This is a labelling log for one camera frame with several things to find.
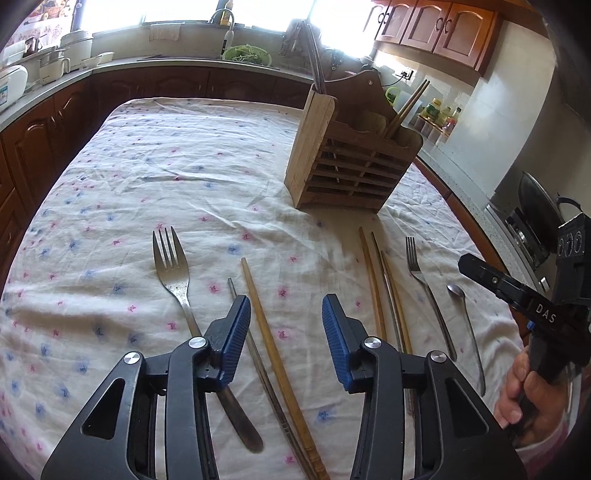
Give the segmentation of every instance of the wooden slat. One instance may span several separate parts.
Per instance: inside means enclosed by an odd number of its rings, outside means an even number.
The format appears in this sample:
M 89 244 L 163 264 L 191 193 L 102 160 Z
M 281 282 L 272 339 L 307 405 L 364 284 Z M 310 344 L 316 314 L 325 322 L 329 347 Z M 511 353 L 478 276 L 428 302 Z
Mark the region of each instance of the wooden slat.
M 369 193 L 370 195 L 380 195 L 385 198 L 388 198 L 390 195 L 392 195 L 391 189 L 388 189 L 387 192 L 380 192 L 379 190 L 364 189 L 363 187 L 354 187 L 353 185 L 343 185 L 342 183 L 328 183 L 322 181 L 309 181 L 306 184 L 306 187 L 330 190 L 344 190 L 345 192 Z
M 310 172 L 310 178 L 308 179 L 308 181 L 311 180 L 311 178 L 314 175 L 318 175 L 319 177 L 329 177 L 331 179 L 341 179 L 341 180 L 351 180 L 351 181 L 357 181 L 359 180 L 359 177 L 356 177 L 355 175 L 347 175 L 345 173 L 341 173 L 341 172 L 336 172 L 336 171 L 329 171 L 329 170 L 312 170 Z M 374 179 L 370 179 L 367 177 L 363 177 L 363 182 L 362 183 L 368 183 L 370 185 L 379 185 L 380 187 L 387 187 L 390 189 L 394 189 L 394 187 L 396 185 L 398 185 L 398 182 L 395 183 L 388 183 L 385 181 L 379 181 L 379 180 L 374 180 Z
M 358 160 L 365 160 L 370 161 L 371 163 L 377 163 L 378 165 L 382 165 L 384 167 L 393 168 L 394 170 L 399 170 L 402 172 L 406 172 L 407 168 L 410 166 L 411 162 L 406 162 L 405 160 L 400 160 L 398 158 L 379 158 L 379 157 L 372 157 L 369 154 L 364 154 L 361 152 L 357 152 L 354 150 L 350 150 L 344 147 L 334 147 L 331 145 L 321 145 L 320 151 L 327 152 L 327 153 L 334 153 L 335 155 L 341 155 L 344 157 L 355 158 Z
M 411 147 L 400 147 L 395 142 L 387 140 L 384 137 L 380 137 L 379 135 L 370 132 L 358 132 L 357 130 L 353 130 L 350 126 L 338 122 L 329 123 L 324 137 L 337 142 L 354 145 L 356 147 L 367 148 L 369 151 L 399 158 L 400 160 L 409 163 L 413 161 L 418 153 Z
M 354 163 L 348 163 L 345 161 L 339 161 L 339 160 L 331 160 L 329 158 L 318 158 L 316 157 L 317 160 L 314 162 L 314 165 L 312 166 L 312 168 L 316 168 L 318 165 L 328 165 L 331 167 L 339 167 L 339 168 L 348 168 L 350 170 L 357 170 L 357 171 L 362 171 L 365 173 L 372 173 L 374 175 L 380 175 L 382 177 L 387 177 L 389 179 L 394 179 L 394 180 L 400 180 L 401 176 L 397 175 L 395 173 L 390 173 L 387 171 L 383 171 L 383 170 L 379 170 L 378 168 L 371 168 L 371 167 L 365 167 L 364 165 L 356 165 Z

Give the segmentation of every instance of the pot handle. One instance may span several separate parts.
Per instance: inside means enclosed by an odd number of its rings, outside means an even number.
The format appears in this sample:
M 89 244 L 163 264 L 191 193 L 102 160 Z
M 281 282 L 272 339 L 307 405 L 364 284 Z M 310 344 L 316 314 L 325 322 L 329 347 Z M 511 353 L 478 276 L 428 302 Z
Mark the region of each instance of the pot handle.
M 581 208 L 581 204 L 579 202 L 577 202 L 575 199 L 572 199 L 571 197 L 562 197 L 562 196 L 558 195 L 556 197 L 556 205 L 560 206 L 562 203 L 568 203 L 569 205 L 572 205 L 575 208 L 578 208 L 581 212 L 583 211 L 583 209 Z

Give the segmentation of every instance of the rice cooker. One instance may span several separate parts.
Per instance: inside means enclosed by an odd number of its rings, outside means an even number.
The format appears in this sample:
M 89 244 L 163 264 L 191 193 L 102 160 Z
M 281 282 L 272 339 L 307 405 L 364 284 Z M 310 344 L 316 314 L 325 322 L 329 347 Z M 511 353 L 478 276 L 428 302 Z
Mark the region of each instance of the rice cooker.
M 0 71 L 0 112 L 16 103 L 27 87 L 28 72 L 22 65 Z

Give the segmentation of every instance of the metal fork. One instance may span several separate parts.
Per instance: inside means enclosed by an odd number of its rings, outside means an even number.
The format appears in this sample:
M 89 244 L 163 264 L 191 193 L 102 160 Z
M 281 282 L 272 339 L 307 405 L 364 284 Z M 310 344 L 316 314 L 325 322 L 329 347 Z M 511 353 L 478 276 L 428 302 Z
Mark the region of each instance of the metal fork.
M 425 289 L 427 293 L 427 297 L 429 298 L 429 302 L 435 310 L 435 315 L 437 316 L 437 321 L 439 322 L 439 326 L 441 327 L 441 331 L 443 332 L 443 337 L 445 338 L 445 343 L 447 345 L 447 350 L 449 351 L 449 358 L 453 361 L 457 360 L 457 352 L 456 347 L 453 345 L 452 336 L 447 329 L 447 325 L 445 320 L 443 319 L 443 315 L 441 315 L 441 310 L 439 310 L 439 305 L 435 301 L 435 297 L 433 296 L 433 292 L 429 287 L 429 284 L 425 280 L 425 276 L 423 272 L 421 272 L 421 268 L 418 266 L 418 259 L 417 259 L 417 246 L 414 242 L 414 237 L 408 236 L 406 237 L 406 253 L 407 253 L 407 264 L 408 270 L 411 275 L 416 278 L 420 284 Z
M 185 257 L 181 242 L 178 240 L 177 232 L 175 232 L 172 227 L 170 227 L 170 231 L 173 235 L 174 249 L 170 243 L 168 229 L 164 229 L 166 244 L 164 243 L 162 230 L 158 230 L 164 260 L 162 260 L 162 255 L 160 254 L 156 231 L 152 232 L 152 246 L 154 248 L 156 272 L 158 273 L 158 278 L 162 282 L 162 285 L 164 285 L 164 288 L 174 295 L 181 304 L 185 318 L 187 319 L 189 331 L 191 331 L 191 336 L 201 337 L 201 330 L 199 329 L 195 316 L 191 311 L 189 298 L 187 297 L 187 292 L 189 290 L 189 264 L 187 263 L 187 258 Z M 230 388 L 226 387 L 221 392 L 217 392 L 217 397 L 244 446 L 253 453 L 262 452 L 262 438 L 248 416 L 246 416 L 246 413 L 244 413 L 244 410 L 238 403 L 238 400 Z

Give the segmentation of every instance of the window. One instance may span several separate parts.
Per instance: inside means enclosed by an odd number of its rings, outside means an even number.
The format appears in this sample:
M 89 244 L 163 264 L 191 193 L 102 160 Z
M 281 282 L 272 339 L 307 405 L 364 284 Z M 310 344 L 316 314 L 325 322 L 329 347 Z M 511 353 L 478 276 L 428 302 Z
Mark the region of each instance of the window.
M 236 23 L 285 31 L 293 18 L 307 18 L 322 30 L 325 47 L 352 57 L 368 55 L 374 39 L 363 33 L 371 0 L 234 0 Z M 86 0 L 82 28 L 91 32 L 141 21 L 209 20 L 217 0 Z
M 146 22 L 209 20 L 217 0 L 86 0 L 82 29 L 114 30 Z

